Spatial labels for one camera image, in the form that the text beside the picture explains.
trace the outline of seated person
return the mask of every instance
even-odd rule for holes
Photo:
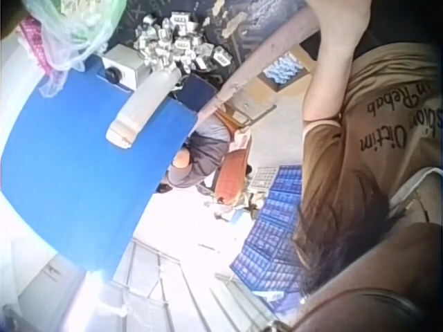
[[[229,130],[216,115],[210,116],[177,152],[156,192],[162,194],[173,187],[188,188],[202,182],[221,165],[229,144]]]

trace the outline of open box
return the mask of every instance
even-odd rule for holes
[[[251,80],[244,90],[258,102],[272,102],[276,96],[295,97],[302,95],[307,90],[312,79],[312,70],[316,62],[307,54],[300,45],[294,46],[290,51],[290,55],[295,57],[302,65],[303,70],[297,73],[285,84],[278,84],[274,80],[267,78],[261,73]]]

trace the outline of white cylinder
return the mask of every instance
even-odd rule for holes
[[[154,71],[149,75],[118,112],[106,132],[106,139],[123,149],[130,148],[180,78],[181,71],[178,68]]]

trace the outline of stack of blue boxes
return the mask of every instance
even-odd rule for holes
[[[279,167],[242,252],[230,265],[251,291],[284,292],[282,299],[268,303],[275,313],[295,308],[300,303],[298,276],[301,265],[291,239],[296,229],[301,191],[301,165]]]

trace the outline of blue table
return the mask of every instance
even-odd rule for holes
[[[100,68],[94,58],[86,73],[71,71],[54,98],[34,90],[6,144],[1,188],[61,255],[109,279],[197,115],[166,98],[132,148],[117,148],[105,134],[130,94]]]

